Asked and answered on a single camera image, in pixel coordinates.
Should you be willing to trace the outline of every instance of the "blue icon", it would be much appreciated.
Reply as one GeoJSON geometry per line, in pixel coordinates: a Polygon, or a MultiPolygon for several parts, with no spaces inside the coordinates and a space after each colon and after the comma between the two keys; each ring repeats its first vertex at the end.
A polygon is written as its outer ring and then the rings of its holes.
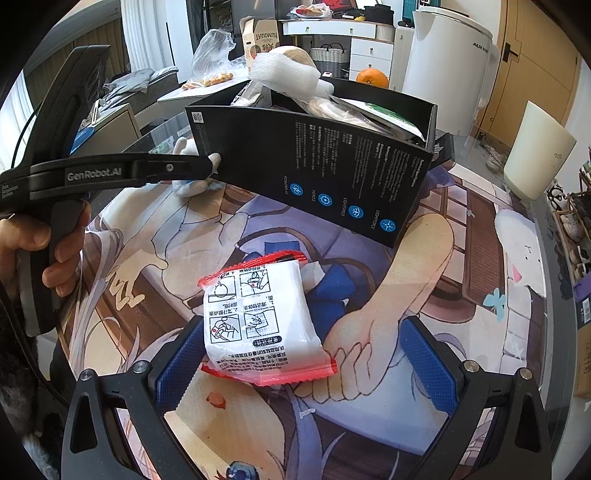
{"type": "Polygon", "coordinates": [[[304,189],[300,187],[297,183],[292,183],[290,185],[290,190],[294,195],[298,197],[301,197],[304,194],[304,189]]]}
{"type": "Polygon", "coordinates": [[[363,218],[363,210],[361,209],[361,207],[351,205],[349,207],[349,215],[351,215],[351,217],[353,218],[363,218]]]}
{"type": "Polygon", "coordinates": [[[330,207],[332,205],[332,198],[325,193],[318,195],[318,201],[323,207],[330,207]]]}
{"type": "Polygon", "coordinates": [[[384,232],[393,232],[396,230],[396,223],[392,220],[384,219],[379,223],[380,227],[384,232]]]}

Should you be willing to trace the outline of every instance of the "cardboard box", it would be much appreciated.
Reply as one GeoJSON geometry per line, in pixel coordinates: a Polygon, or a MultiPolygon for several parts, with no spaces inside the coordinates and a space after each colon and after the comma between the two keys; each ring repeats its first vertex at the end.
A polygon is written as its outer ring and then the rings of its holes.
{"type": "Polygon", "coordinates": [[[591,400],[591,297],[576,304],[577,374],[574,396],[591,400]]]}
{"type": "Polygon", "coordinates": [[[306,114],[272,93],[274,109],[228,106],[231,87],[187,107],[197,150],[219,153],[213,178],[395,247],[434,157],[437,106],[340,79],[335,95],[375,103],[412,122],[424,146],[306,114]]]}
{"type": "Polygon", "coordinates": [[[277,20],[259,20],[254,17],[245,17],[240,20],[242,31],[242,43],[246,66],[250,72],[256,55],[268,52],[279,46],[279,29],[277,20]]]}

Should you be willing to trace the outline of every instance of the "orange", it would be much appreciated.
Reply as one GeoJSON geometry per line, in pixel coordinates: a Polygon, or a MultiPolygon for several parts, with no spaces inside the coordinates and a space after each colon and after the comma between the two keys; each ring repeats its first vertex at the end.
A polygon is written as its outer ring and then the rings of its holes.
{"type": "Polygon", "coordinates": [[[359,72],[356,79],[359,83],[367,83],[374,87],[388,88],[390,82],[388,77],[380,72],[378,69],[365,69],[359,72]]]}

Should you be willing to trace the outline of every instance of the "blue gripper pad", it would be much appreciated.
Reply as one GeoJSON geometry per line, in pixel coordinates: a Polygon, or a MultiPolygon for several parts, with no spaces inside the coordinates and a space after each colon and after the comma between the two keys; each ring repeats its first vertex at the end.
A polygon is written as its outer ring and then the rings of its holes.
{"type": "Polygon", "coordinates": [[[179,346],[154,384],[156,411],[164,415],[176,410],[205,356],[203,320],[179,346]]]}
{"type": "Polygon", "coordinates": [[[402,349],[433,405],[451,416],[457,407],[456,383],[451,373],[410,320],[401,322],[399,335],[402,349]]]}

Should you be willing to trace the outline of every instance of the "snack packet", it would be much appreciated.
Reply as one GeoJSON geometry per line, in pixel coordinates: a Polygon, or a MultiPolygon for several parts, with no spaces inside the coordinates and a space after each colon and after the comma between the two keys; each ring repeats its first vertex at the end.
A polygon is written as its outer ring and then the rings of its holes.
{"type": "Polygon", "coordinates": [[[302,252],[284,251],[199,280],[209,357],[203,371],[260,387],[337,372],[304,298],[300,266],[306,262],[302,252]]]}

